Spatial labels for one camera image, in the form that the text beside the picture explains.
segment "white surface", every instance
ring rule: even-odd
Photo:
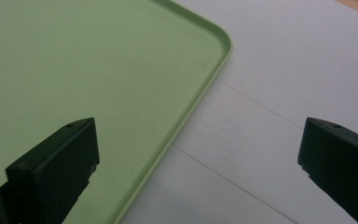
[[[123,223],[356,223],[296,156],[306,117],[358,133],[358,12],[177,2],[223,27],[234,51]]]
[[[293,223],[175,147],[128,214],[122,223]]]

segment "tray rim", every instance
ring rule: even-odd
[[[195,12],[183,7],[173,1],[165,1],[165,0],[152,0],[152,2],[156,4],[160,4],[163,7],[166,7],[168,10],[172,11],[173,13],[196,23],[199,27],[206,29],[208,32],[214,34],[219,41],[223,43],[224,46],[224,56],[222,57],[220,63],[213,69],[213,74],[208,79],[208,81],[204,84],[201,92],[196,96],[195,100],[191,103],[191,106],[186,111],[186,114],[182,117],[180,122],[177,125],[177,128],[172,133],[171,137],[166,141],[164,147],[159,150],[158,155],[153,159],[148,169],[146,169],[145,173],[142,175],[142,179],[139,183],[134,186],[134,189],[129,192],[128,198],[124,200],[124,204],[119,208],[119,212],[112,214],[108,220],[112,220],[110,223],[118,224],[120,220],[126,215],[127,211],[136,200],[137,196],[142,192],[145,183],[149,179],[149,177],[153,174],[154,170],[158,166],[161,159],[164,157],[165,153],[167,152],[168,148],[171,147],[173,140],[176,138],[177,134],[182,130],[183,126],[194,112],[195,108],[199,104],[200,100],[202,99],[205,92],[209,89],[209,87],[214,82],[217,74],[226,64],[227,59],[232,53],[233,44],[231,38],[227,34],[227,32],[221,28],[220,26],[216,25],[215,23],[208,21],[207,19],[203,18],[202,16],[196,14]]]

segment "light green tray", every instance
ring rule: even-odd
[[[170,1],[0,1],[0,185],[63,124],[94,117],[101,164],[65,223],[118,223],[230,52]]]

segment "white table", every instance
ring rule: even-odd
[[[178,0],[234,51],[122,223],[356,223],[297,165],[306,117],[358,133],[358,12]]]

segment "green tray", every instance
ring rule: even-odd
[[[65,223],[118,223],[230,52],[170,1],[0,1],[0,185],[63,124],[94,117],[101,164]]]

